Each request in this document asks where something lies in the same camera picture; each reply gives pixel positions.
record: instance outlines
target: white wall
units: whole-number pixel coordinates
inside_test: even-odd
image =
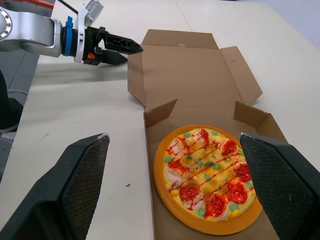
[[[269,4],[320,49],[320,0],[238,0]]]

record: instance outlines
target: cardboard box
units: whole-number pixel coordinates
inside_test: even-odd
[[[266,214],[245,230],[214,236],[180,222],[160,199],[153,161],[161,140],[186,125],[215,126],[239,136],[286,141],[270,113],[250,105],[262,94],[236,46],[219,49],[211,33],[149,30],[143,53],[128,59],[128,91],[145,106],[153,223],[157,240],[275,240]]]

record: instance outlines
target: toy pizza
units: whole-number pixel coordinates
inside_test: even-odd
[[[168,136],[157,150],[154,178],[171,212],[190,227],[217,235],[252,224],[262,207],[237,139],[210,126],[187,126]]]

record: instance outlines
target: orange plate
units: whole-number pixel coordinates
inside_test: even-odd
[[[217,127],[209,125],[188,125],[180,127],[171,133],[169,133],[158,146],[153,163],[153,176],[156,185],[156,189],[160,195],[160,198],[170,210],[173,215],[178,218],[181,222],[188,225],[189,227],[201,231],[207,234],[213,235],[227,235],[234,234],[242,231],[243,229],[249,227],[259,216],[262,211],[262,206],[260,205],[258,198],[256,197],[253,204],[247,211],[245,211],[240,216],[227,221],[212,222],[201,218],[198,218],[191,213],[187,212],[173,199],[172,195],[166,188],[165,177],[164,177],[164,153],[172,142],[178,135],[189,132],[193,129],[206,128],[217,131],[220,134],[225,135],[227,138],[232,139],[241,148],[241,145],[237,138],[231,133],[222,130]]]

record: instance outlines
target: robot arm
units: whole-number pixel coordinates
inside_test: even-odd
[[[73,57],[76,63],[83,61],[95,66],[99,63],[122,64],[127,59],[119,53],[142,52],[141,46],[131,39],[112,35],[104,27],[90,27],[102,9],[99,0],[88,0],[79,11],[75,26],[68,17],[63,27],[56,19],[0,7],[0,51],[23,49],[56,58],[62,54]],[[99,47],[101,40],[106,50]]]

